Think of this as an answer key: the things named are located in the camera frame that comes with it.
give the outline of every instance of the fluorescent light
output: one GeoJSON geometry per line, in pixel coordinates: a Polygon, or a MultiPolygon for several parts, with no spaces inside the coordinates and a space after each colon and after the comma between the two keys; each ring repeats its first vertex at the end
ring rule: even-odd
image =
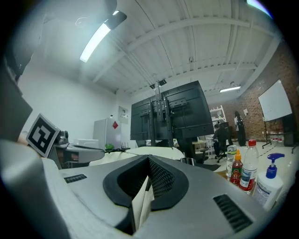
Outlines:
{"type": "Polygon", "coordinates": [[[103,38],[110,32],[110,29],[106,26],[106,24],[100,25],[98,30],[93,34],[92,38],[89,40],[88,44],[84,48],[80,56],[80,60],[83,62],[87,62],[94,49],[103,40],[103,38]]]}
{"type": "Polygon", "coordinates": [[[221,92],[226,92],[226,91],[238,90],[240,88],[241,88],[240,86],[236,86],[236,87],[232,87],[232,88],[227,88],[227,89],[220,90],[220,93],[221,92]]]}
{"type": "Polygon", "coordinates": [[[257,0],[247,0],[247,3],[257,9],[261,10],[262,12],[266,13],[270,18],[273,18],[271,14],[267,11],[267,9],[257,0]]]}

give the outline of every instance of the blue pump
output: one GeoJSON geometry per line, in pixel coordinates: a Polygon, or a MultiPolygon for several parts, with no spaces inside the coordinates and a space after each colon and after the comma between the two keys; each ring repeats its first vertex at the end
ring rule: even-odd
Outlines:
{"type": "Polygon", "coordinates": [[[284,154],[280,154],[280,153],[273,153],[267,156],[268,159],[272,160],[272,164],[267,168],[267,173],[266,173],[267,178],[272,179],[276,177],[277,167],[274,164],[275,160],[284,156],[285,156],[284,154]]]}

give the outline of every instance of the brick wall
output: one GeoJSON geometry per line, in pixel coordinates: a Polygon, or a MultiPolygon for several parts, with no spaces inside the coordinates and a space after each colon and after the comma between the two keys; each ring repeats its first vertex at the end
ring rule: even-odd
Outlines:
{"type": "MultiPolygon", "coordinates": [[[[263,72],[239,98],[209,105],[209,108],[222,105],[227,121],[232,126],[234,125],[234,112],[239,111],[245,124],[246,138],[263,139],[262,131],[265,131],[263,112],[258,97],[279,79],[285,88],[299,128],[299,97],[296,92],[296,87],[299,85],[299,70],[285,42],[278,46],[263,72]],[[247,116],[244,116],[244,109],[248,110],[247,116]]],[[[267,130],[282,131],[281,120],[267,122],[267,130]]]]}

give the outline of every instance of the black vent grille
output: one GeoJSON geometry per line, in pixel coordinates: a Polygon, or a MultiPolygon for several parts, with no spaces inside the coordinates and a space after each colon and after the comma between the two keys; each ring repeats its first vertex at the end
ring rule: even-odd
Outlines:
{"type": "Polygon", "coordinates": [[[162,196],[164,193],[172,189],[174,176],[171,172],[162,168],[153,160],[149,161],[150,179],[153,185],[155,198],[162,196]]]}
{"type": "Polygon", "coordinates": [[[73,183],[82,179],[87,178],[84,174],[78,174],[75,176],[70,176],[70,177],[65,177],[64,180],[66,181],[66,183],[73,183]]]}
{"type": "Polygon", "coordinates": [[[214,197],[213,199],[235,232],[239,232],[252,224],[252,221],[226,194],[214,197]]]}
{"type": "Polygon", "coordinates": [[[128,194],[132,200],[139,192],[144,183],[144,180],[148,175],[146,164],[147,160],[143,160],[121,173],[117,178],[117,183],[120,188],[126,194],[128,194]]]}

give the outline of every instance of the ceiling beam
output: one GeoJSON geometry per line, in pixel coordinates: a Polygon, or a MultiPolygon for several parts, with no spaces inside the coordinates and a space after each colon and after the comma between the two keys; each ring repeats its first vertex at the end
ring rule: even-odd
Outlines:
{"type": "MultiPolygon", "coordinates": [[[[232,7],[232,18],[238,19],[239,18],[239,1],[231,1],[231,7],[232,7]]],[[[231,25],[230,27],[230,37],[228,42],[228,51],[225,55],[225,64],[229,64],[232,58],[232,54],[235,48],[235,41],[237,39],[237,31],[238,31],[238,25],[231,25]]],[[[215,88],[217,88],[217,84],[223,80],[224,72],[221,72],[219,74],[218,80],[215,84],[215,88]]]]}
{"type": "Polygon", "coordinates": [[[277,30],[275,36],[273,37],[269,48],[264,56],[264,58],[261,60],[260,64],[256,68],[256,70],[252,73],[252,75],[249,77],[249,79],[246,81],[245,85],[241,87],[240,91],[238,92],[238,96],[241,96],[250,86],[251,84],[258,78],[258,76],[262,73],[262,71],[265,69],[269,61],[271,60],[272,56],[274,55],[277,47],[279,46],[282,39],[282,35],[277,30]]]}
{"type": "MultiPolygon", "coordinates": [[[[189,72],[186,72],[186,73],[183,73],[183,74],[179,74],[179,75],[176,75],[176,76],[172,76],[172,77],[169,77],[169,78],[166,78],[166,82],[167,83],[170,83],[170,82],[173,82],[173,81],[179,81],[183,78],[188,78],[188,77],[193,77],[193,76],[196,76],[198,74],[202,74],[202,73],[208,73],[208,72],[216,72],[216,71],[229,71],[229,70],[236,70],[237,66],[239,64],[225,64],[225,65],[216,65],[216,66],[210,66],[210,67],[204,67],[204,68],[199,68],[197,70],[192,70],[192,71],[189,71],[189,72]]],[[[255,64],[252,64],[252,63],[243,63],[243,64],[240,64],[239,65],[239,69],[256,69],[257,66],[255,64]]],[[[131,93],[130,96],[135,96],[137,94],[140,94],[140,93],[143,93],[147,90],[150,90],[149,87],[146,87],[146,88],[142,88],[142,89],[134,89],[134,93],[131,93]]]]}
{"type": "MultiPolygon", "coordinates": [[[[227,17],[203,17],[203,18],[192,18],[192,19],[185,19],[177,22],[170,23],[166,26],[162,26],[159,28],[156,28],[143,36],[139,37],[135,41],[133,41],[131,44],[129,44],[126,47],[126,52],[130,52],[134,50],[135,48],[139,47],[140,45],[146,43],[147,41],[160,36],[162,34],[165,34],[167,32],[185,28],[189,26],[196,26],[196,25],[203,25],[203,24],[229,24],[229,25],[236,25],[241,27],[250,28],[250,22],[227,18],[227,17]]],[[[256,25],[252,25],[252,28],[254,30],[262,31],[269,35],[274,35],[273,32],[268,31],[264,28],[258,27],[256,25]]],[[[115,63],[117,63],[121,58],[123,58],[126,54],[123,52],[120,52],[119,54],[112,57],[108,62],[102,67],[102,69],[99,71],[93,82],[97,82],[102,75],[105,74],[107,70],[109,70],[115,63]]]]}
{"type": "MultiPolygon", "coordinates": [[[[140,0],[135,0],[135,1],[138,3],[138,5],[141,8],[141,10],[145,13],[145,15],[148,17],[150,23],[152,24],[152,26],[154,28],[152,31],[155,31],[156,29],[158,29],[159,26],[156,24],[155,18],[151,15],[150,11],[147,9],[147,7],[145,6],[145,4],[142,1],[140,1],[140,0]]],[[[162,38],[160,36],[158,36],[158,37],[160,39],[162,47],[163,47],[163,49],[165,51],[165,54],[167,56],[170,69],[171,69],[172,73],[174,74],[173,69],[172,69],[173,68],[173,64],[172,64],[172,60],[170,59],[170,53],[169,53],[169,50],[167,48],[167,44],[166,44],[164,38],[162,38]]]]}
{"type": "Polygon", "coordinates": [[[245,59],[245,56],[247,54],[247,51],[248,51],[248,48],[249,48],[249,45],[250,45],[250,42],[251,42],[251,38],[252,38],[252,25],[253,25],[254,17],[255,17],[255,12],[252,14],[252,19],[251,19],[251,23],[250,23],[250,30],[249,30],[249,33],[248,33],[248,37],[246,38],[246,43],[244,44],[244,47],[243,47],[243,52],[241,53],[239,64],[238,64],[236,70],[234,71],[233,75],[231,76],[232,80],[235,79],[235,76],[236,76],[237,71],[239,69],[239,65],[241,63],[243,63],[243,61],[245,59]]]}
{"type": "Polygon", "coordinates": [[[150,81],[150,75],[149,73],[144,69],[144,67],[140,64],[140,62],[132,55],[130,52],[127,52],[125,45],[116,37],[111,35],[109,37],[116,47],[120,49],[128,58],[128,60],[131,62],[132,66],[137,70],[137,72],[143,77],[143,79],[149,84],[153,84],[154,82],[150,81]]]}
{"type": "MultiPolygon", "coordinates": [[[[184,15],[186,19],[191,19],[192,15],[190,15],[188,5],[185,0],[178,0],[178,4],[180,5],[181,9],[183,9],[184,15]]],[[[196,50],[195,50],[195,38],[194,38],[194,31],[193,26],[188,27],[188,33],[189,33],[189,47],[190,47],[190,54],[192,57],[192,64],[191,64],[191,70],[196,69],[196,50]]]]}

